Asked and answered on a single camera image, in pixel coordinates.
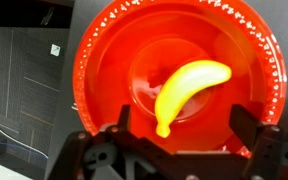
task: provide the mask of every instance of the floor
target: floor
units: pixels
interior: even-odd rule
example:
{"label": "floor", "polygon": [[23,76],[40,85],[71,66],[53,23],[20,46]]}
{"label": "floor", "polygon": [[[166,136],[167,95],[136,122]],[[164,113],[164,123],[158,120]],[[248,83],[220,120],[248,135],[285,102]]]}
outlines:
{"label": "floor", "polygon": [[[68,29],[0,27],[0,128],[48,153]],[[61,47],[59,56],[51,45]],[[8,141],[7,152],[40,168],[46,160]]]}

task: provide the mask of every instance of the red plastic plate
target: red plastic plate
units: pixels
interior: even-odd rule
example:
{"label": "red plastic plate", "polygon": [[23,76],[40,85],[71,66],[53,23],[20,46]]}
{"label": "red plastic plate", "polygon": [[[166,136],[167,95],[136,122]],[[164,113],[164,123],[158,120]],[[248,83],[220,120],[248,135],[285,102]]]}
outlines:
{"label": "red plastic plate", "polygon": [[[196,94],[171,125],[155,134],[155,98],[168,77],[199,59],[222,62],[232,79]],[[93,135],[132,106],[131,132],[168,152],[248,151],[228,126],[232,104],[276,124],[286,72],[276,38],[240,0],[115,0],[86,30],[76,54],[74,96]]]}

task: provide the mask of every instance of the bolt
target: bolt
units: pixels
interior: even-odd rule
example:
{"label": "bolt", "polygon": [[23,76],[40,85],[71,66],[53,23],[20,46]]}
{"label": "bolt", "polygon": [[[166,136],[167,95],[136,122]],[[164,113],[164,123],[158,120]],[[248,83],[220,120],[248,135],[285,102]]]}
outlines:
{"label": "bolt", "polygon": [[200,180],[200,178],[198,178],[197,176],[190,174],[188,176],[186,176],[186,180]]}
{"label": "bolt", "polygon": [[251,180],[264,180],[264,178],[262,178],[261,176],[258,176],[258,175],[254,175],[254,176],[252,176]]}
{"label": "bolt", "polygon": [[77,180],[85,180],[83,169],[80,169],[80,170],[78,171],[78,173],[77,173]]}
{"label": "bolt", "polygon": [[79,133],[78,134],[78,139],[84,139],[86,137],[85,133]]}
{"label": "bolt", "polygon": [[280,131],[280,128],[277,127],[277,126],[272,126],[271,129],[275,132],[279,132]]}
{"label": "bolt", "polygon": [[112,127],[112,128],[111,128],[111,131],[112,131],[112,132],[117,132],[117,131],[118,131],[118,127],[115,127],[115,126]]}

